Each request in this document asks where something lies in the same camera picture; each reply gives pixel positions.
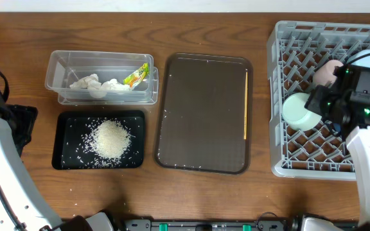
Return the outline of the pink plastic cup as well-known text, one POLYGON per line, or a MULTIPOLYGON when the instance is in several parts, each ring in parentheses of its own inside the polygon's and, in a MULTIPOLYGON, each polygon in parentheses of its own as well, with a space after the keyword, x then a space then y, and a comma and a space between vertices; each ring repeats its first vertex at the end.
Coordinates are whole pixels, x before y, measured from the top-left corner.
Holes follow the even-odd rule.
POLYGON ((315 87, 318 85, 330 87, 337 80, 337 77, 334 75, 336 68, 342 67, 342 66, 343 66, 343 63, 339 60, 330 60, 326 62, 313 75, 313 85, 315 87))

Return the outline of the mint green bowl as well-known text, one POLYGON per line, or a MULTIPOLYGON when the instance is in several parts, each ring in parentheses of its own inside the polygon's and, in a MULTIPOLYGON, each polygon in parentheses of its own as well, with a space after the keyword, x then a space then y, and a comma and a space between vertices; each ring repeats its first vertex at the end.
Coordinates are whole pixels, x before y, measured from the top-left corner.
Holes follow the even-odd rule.
POLYGON ((322 117, 304 107, 309 97, 307 93, 298 92, 283 103, 282 116, 291 129, 307 131, 319 124, 322 117))

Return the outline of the wooden chopstick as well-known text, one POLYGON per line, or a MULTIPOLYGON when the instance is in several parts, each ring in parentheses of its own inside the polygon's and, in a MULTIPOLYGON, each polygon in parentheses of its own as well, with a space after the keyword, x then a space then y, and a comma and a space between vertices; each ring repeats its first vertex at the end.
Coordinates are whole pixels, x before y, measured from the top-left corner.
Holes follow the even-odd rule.
POLYGON ((248 111, 248 72, 245 72, 244 90, 244 117, 243 117, 243 139, 247 139, 247 111, 248 111))

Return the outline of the green yellow snack wrapper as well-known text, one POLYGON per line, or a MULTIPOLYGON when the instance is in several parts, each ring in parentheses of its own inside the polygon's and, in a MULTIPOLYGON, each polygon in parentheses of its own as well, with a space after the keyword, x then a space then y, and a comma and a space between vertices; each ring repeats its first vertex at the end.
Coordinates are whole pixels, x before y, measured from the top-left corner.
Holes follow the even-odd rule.
POLYGON ((128 85, 130 89, 133 90, 143 81, 143 79, 149 74, 149 72, 149 64, 144 63, 140 68, 127 76, 123 80, 123 84, 128 85))

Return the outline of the white tissue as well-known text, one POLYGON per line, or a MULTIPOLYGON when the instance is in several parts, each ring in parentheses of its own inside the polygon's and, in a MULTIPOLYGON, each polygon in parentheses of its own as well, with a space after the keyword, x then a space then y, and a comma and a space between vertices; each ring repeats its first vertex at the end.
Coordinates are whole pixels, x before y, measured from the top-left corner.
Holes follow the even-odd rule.
POLYGON ((78 81, 70 84, 70 89, 87 89, 89 94, 93 98, 104 98, 110 91, 129 91, 130 86, 124 85, 117 81, 117 79, 111 79, 109 81, 100 83, 97 74, 91 74, 90 76, 83 77, 78 81))

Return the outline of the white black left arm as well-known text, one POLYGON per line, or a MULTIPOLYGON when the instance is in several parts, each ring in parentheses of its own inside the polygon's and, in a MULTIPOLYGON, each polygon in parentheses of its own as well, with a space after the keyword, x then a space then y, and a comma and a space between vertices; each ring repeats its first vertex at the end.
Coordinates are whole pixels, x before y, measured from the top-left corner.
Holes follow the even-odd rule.
POLYGON ((0 89, 0 230, 114 230, 105 212, 63 221, 48 205, 21 160, 38 110, 7 104, 9 93, 0 89))

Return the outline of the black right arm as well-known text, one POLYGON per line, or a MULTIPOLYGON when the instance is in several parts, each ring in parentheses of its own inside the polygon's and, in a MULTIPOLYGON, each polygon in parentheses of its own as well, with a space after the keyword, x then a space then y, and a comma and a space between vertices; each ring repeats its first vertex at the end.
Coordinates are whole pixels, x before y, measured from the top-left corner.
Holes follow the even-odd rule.
POLYGON ((303 107, 339 125, 355 168, 360 204, 358 227, 370 230, 370 94, 318 85, 303 107))

